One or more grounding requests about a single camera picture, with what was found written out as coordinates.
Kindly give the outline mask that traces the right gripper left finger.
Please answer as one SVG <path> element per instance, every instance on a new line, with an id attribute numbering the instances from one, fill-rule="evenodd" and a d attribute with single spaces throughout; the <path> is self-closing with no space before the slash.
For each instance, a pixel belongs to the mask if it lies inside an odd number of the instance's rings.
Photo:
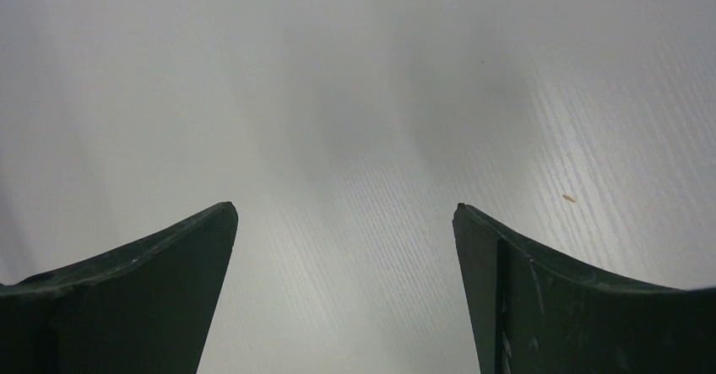
<path id="1" fill-rule="evenodd" d="M 232 203 L 1 289 L 4 373 L 194 373 L 236 239 Z"/>

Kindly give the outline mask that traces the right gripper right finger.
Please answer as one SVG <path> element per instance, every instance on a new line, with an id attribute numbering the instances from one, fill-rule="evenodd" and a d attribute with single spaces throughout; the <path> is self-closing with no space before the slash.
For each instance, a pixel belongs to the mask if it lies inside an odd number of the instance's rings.
<path id="1" fill-rule="evenodd" d="M 714 288 L 614 274 L 465 203 L 453 233 L 482 372 L 714 372 Z"/>

